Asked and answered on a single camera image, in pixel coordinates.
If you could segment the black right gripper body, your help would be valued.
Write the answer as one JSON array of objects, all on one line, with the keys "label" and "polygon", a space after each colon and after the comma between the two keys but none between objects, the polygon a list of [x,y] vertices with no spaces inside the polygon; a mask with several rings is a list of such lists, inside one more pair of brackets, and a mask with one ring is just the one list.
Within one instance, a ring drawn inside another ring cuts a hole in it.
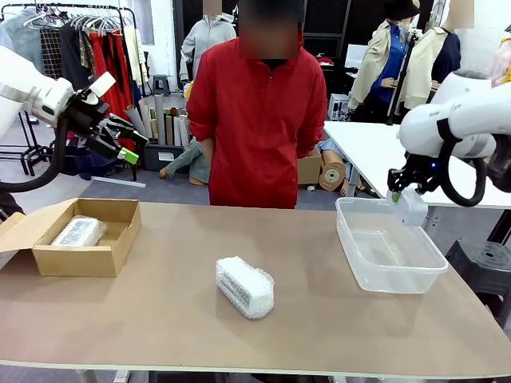
[{"label": "black right gripper body", "polygon": [[405,153],[406,163],[402,173],[408,180],[430,180],[438,174],[439,165],[436,158]]}]

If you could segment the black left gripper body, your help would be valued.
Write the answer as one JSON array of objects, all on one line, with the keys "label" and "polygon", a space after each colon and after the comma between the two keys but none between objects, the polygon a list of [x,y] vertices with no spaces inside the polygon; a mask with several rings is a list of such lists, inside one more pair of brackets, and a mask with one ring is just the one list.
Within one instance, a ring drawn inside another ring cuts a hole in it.
[{"label": "black left gripper body", "polygon": [[85,138],[97,131],[97,126],[105,119],[109,104],[92,90],[76,91],[65,109],[68,130]]}]

